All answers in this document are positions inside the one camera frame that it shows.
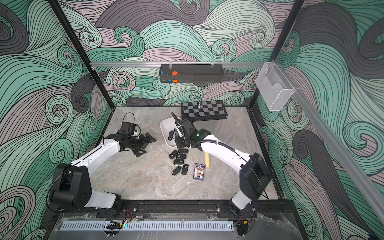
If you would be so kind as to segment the white storage box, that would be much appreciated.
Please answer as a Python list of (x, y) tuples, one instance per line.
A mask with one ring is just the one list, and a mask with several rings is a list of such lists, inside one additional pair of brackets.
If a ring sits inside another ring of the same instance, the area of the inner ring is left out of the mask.
[(169, 140), (170, 132), (173, 132), (176, 127), (176, 121), (173, 117), (160, 122), (160, 129), (162, 131), (164, 140), (166, 142), (166, 145), (170, 148), (177, 147), (175, 139)]

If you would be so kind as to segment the black chrome slim car key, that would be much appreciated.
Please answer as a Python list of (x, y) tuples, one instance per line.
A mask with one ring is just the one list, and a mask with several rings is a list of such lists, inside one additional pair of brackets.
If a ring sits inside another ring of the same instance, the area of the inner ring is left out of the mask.
[(173, 140), (173, 138), (174, 138), (174, 134), (175, 134), (174, 131), (170, 131), (170, 132), (169, 132), (169, 136), (168, 136), (168, 140), (169, 140), (169, 141), (172, 141), (172, 140)]

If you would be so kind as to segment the black flip car key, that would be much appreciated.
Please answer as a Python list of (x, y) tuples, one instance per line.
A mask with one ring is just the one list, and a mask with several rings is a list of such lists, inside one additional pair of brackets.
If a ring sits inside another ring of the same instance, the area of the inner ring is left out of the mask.
[(172, 176), (177, 176), (183, 168), (181, 166), (176, 166), (172, 171)]

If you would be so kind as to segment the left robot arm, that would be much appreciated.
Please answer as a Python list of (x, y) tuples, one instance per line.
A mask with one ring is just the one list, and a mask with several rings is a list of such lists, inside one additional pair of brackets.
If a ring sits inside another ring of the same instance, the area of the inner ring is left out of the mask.
[(128, 150), (136, 157), (146, 153), (145, 148), (157, 140), (149, 133), (136, 137), (110, 134), (103, 143), (87, 155), (56, 167), (48, 200), (69, 209), (117, 207), (120, 195), (93, 190), (90, 176), (113, 155)]

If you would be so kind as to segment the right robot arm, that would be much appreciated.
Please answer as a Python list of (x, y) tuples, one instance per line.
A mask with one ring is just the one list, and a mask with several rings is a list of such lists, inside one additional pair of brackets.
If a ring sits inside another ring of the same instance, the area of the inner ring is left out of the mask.
[(230, 207), (236, 211), (257, 201), (271, 182), (271, 174), (264, 158), (258, 154), (247, 154), (236, 150), (217, 139), (211, 132), (197, 130), (188, 119), (180, 120), (173, 115), (178, 149), (196, 148), (208, 153), (231, 167), (239, 175), (239, 190), (231, 199)]

